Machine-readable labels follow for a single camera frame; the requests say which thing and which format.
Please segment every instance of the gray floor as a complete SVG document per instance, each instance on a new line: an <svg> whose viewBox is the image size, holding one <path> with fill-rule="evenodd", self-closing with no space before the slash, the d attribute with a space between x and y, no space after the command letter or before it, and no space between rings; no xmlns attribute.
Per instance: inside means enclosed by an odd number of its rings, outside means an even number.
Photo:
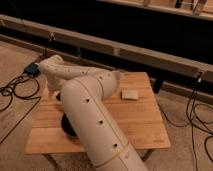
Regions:
<svg viewBox="0 0 213 171"><path fill-rule="evenodd" d="M28 50L18 48L0 42L0 86L5 85L13 77L19 75L26 64L36 58L36 54ZM44 82L44 77L39 77L40 83ZM168 116L178 123L183 123L185 119L185 108L187 98L160 91L156 95L164 111ZM30 107L31 103L19 102L21 106ZM199 109L208 120L213 119L211 111ZM1 171L23 171L23 170L54 170L49 162L42 155L26 155L25 145L29 135L35 110L17 126L10 136L0 145L0 170ZM150 171L193 171L194 156L191 144L191 129L175 128L165 121L165 125L171 140L172 147L169 149L159 149L153 152L151 157L146 161ZM206 134L195 131L196 151L198 156L198 166L200 171L213 171L213 163L207 158L203 148L203 141ZM209 149L213 152L213 141L209 142ZM86 154L54 154L53 157L63 170L93 170Z"/></svg>

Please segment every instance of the wooden table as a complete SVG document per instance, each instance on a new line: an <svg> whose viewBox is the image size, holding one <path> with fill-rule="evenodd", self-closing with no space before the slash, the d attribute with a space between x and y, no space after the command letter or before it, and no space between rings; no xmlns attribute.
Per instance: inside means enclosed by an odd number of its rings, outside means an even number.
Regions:
<svg viewBox="0 0 213 171"><path fill-rule="evenodd" d="M139 100L122 100L121 90L139 92ZM62 130L60 102L45 88L26 146L27 154L84 152L78 139ZM146 73L125 73L118 90L105 102L119 127L135 149L170 147L170 141Z"/></svg>
<svg viewBox="0 0 213 171"><path fill-rule="evenodd" d="M213 14L213 0L207 0L203 12L211 13Z"/></svg>
<svg viewBox="0 0 213 171"><path fill-rule="evenodd" d="M173 7L175 0L150 0L151 5ZM132 4L132 5L143 5L145 0L111 0L114 3Z"/></svg>

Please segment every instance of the table leg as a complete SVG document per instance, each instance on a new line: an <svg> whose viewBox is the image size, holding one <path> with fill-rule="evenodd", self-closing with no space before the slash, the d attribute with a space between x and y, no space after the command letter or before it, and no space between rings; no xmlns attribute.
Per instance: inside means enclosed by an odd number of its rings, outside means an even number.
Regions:
<svg viewBox="0 0 213 171"><path fill-rule="evenodd" d="M141 159L143 161L146 161L151 156L153 151L154 151L154 149L147 150L146 153L143 156L141 156Z"/></svg>
<svg viewBox="0 0 213 171"><path fill-rule="evenodd" d="M50 164L55 168L56 171L62 170L61 167L58 165L56 160L50 154L42 154Z"/></svg>
<svg viewBox="0 0 213 171"><path fill-rule="evenodd" d="M175 4L175 8L180 8L182 5L183 0L177 0Z"/></svg>

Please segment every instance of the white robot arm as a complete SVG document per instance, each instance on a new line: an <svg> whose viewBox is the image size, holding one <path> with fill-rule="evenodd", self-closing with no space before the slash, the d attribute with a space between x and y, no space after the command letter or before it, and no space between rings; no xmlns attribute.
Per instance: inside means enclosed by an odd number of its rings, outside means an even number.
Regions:
<svg viewBox="0 0 213 171"><path fill-rule="evenodd" d="M61 58L57 67L56 58L59 61L59 56L42 61L40 71L47 78L54 76L51 81L73 78L62 86L62 108L96 170L147 171L102 102L116 90L117 74L98 68L64 67Z"/></svg>

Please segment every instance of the small wooden block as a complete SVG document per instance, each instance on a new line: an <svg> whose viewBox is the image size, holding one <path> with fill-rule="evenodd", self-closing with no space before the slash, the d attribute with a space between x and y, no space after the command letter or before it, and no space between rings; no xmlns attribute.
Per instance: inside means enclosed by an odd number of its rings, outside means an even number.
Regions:
<svg viewBox="0 0 213 171"><path fill-rule="evenodd" d="M124 100L138 100L139 99L137 90L122 90L121 97Z"/></svg>

